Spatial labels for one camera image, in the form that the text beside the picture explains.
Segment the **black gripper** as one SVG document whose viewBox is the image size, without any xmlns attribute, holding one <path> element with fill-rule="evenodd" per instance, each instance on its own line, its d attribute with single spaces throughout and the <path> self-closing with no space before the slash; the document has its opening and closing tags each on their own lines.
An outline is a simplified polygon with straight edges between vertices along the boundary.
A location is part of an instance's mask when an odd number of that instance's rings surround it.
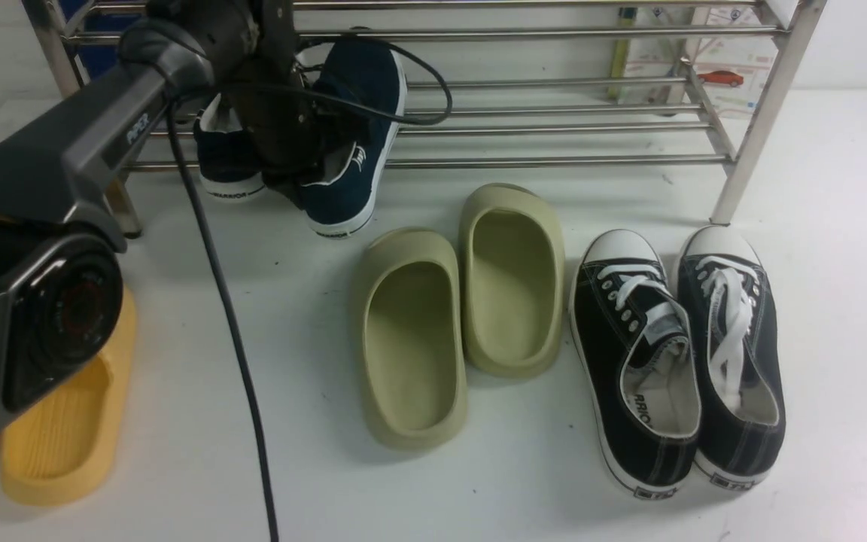
<svg viewBox="0 0 867 542">
<path fill-rule="evenodd" d="M 300 186 L 322 181 L 324 152 L 298 66 L 292 1 L 237 1 L 247 53 L 228 77 L 232 106 L 252 140 L 265 185 L 303 208 Z"/>
</svg>

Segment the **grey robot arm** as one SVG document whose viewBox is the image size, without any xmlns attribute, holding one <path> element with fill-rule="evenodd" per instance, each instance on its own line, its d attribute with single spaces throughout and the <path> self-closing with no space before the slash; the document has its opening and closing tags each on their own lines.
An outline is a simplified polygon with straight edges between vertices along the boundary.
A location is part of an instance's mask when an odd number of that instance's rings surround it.
<svg viewBox="0 0 867 542">
<path fill-rule="evenodd" d="M 299 120 L 291 1 L 151 1 L 117 64 L 0 142 L 0 431 L 79 373 L 123 302 L 123 230 L 106 191 L 182 102 L 241 105 L 255 159 L 231 165 L 296 181 L 324 156 Z"/>
</svg>

